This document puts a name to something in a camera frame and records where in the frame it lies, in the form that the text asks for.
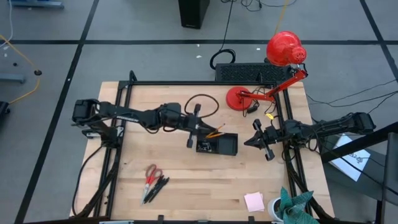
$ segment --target pink sticky note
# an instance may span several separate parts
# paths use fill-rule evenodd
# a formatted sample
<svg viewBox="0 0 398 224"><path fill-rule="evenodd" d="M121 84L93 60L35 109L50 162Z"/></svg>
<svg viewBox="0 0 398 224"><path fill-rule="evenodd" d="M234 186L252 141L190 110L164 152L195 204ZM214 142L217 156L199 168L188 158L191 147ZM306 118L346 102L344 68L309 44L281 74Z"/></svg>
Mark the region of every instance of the pink sticky note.
<svg viewBox="0 0 398 224"><path fill-rule="evenodd" d="M262 194L260 192L246 194L244 200L246 201L249 212L264 211L264 202L262 201Z"/></svg>

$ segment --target wooden table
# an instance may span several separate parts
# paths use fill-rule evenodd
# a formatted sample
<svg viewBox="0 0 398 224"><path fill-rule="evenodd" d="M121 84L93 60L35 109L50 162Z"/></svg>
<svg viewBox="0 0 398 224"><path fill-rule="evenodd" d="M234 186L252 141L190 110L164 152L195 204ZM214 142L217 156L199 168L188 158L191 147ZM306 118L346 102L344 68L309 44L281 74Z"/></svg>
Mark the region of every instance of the wooden table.
<svg viewBox="0 0 398 224"><path fill-rule="evenodd" d="M114 103L117 82L104 82L98 99ZM256 86L246 86L254 90ZM267 162L264 150L244 146L243 142L253 137L254 119L259 118L262 127L270 125L269 118L261 111L270 102L260 101L257 112L248 114L231 110L225 101L226 92L231 86L133 86L130 107L136 110L154 109L162 103L178 102L182 106L193 95L206 93L214 96L220 103L220 110L204 122L212 126L226 123L223 131L238 133L238 154L222 156L195 152L186 148L188 133L148 134L140 125L127 123L123 151L119 166L116 193L111 219L156 220L164 215L165 220L248 220L254 216L256 221L271 220L268 213L249 213L243 196L247 193L261 192L264 204L279 196L280 188L289 189L287 171L281 158L282 144L273 144L275 159ZM311 116L305 97L303 83L289 88L290 103L294 119L311 124ZM195 98L188 110L193 111L195 103L201 104L200 114L208 114L215 109L215 103L208 98ZM100 145L99 139L88 140L84 160ZM98 188L103 165L102 150L89 163L81 176L76 210L80 211ZM307 149L301 150L303 167L308 189L314 190L314 197L329 215L334 215L328 186L320 156ZM170 182L150 204L140 205L145 184L145 169L157 164L163 169ZM101 207L104 214L105 205Z"/></svg>

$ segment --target red desk lamp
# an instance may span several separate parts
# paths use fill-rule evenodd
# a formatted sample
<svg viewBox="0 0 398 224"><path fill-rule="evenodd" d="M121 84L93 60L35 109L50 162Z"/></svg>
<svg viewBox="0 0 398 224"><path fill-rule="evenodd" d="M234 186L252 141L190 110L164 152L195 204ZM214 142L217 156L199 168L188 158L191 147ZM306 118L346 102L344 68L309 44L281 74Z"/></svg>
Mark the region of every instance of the red desk lamp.
<svg viewBox="0 0 398 224"><path fill-rule="evenodd" d="M307 77L306 71L299 67L299 64L303 63L306 57L307 52L302 47L300 39L293 32L282 31L277 33L267 45L267 58L271 64L276 66L296 64L297 68L294 68L293 77L265 94L253 94L243 86L233 87L227 92L227 105L234 110L242 111L250 107L252 100L274 101L276 93Z"/></svg>

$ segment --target black computer tower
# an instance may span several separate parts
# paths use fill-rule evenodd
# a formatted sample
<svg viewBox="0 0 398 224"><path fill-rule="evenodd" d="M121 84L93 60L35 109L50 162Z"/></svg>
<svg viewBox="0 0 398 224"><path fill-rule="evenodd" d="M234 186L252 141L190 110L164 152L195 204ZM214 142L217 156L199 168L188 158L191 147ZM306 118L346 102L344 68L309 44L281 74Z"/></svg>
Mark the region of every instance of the black computer tower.
<svg viewBox="0 0 398 224"><path fill-rule="evenodd" d="M200 29L210 0L178 0L181 26Z"/></svg>

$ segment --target green plant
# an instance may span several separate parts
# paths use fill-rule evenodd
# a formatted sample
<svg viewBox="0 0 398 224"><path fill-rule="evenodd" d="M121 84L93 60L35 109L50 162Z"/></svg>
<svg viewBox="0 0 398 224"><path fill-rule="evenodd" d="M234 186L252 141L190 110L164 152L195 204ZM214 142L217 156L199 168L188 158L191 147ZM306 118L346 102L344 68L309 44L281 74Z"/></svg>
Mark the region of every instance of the green plant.
<svg viewBox="0 0 398 224"><path fill-rule="evenodd" d="M305 205L312 198L313 191L291 198L286 189L280 190L280 204L275 214L284 224L319 224L311 215L304 212Z"/></svg>

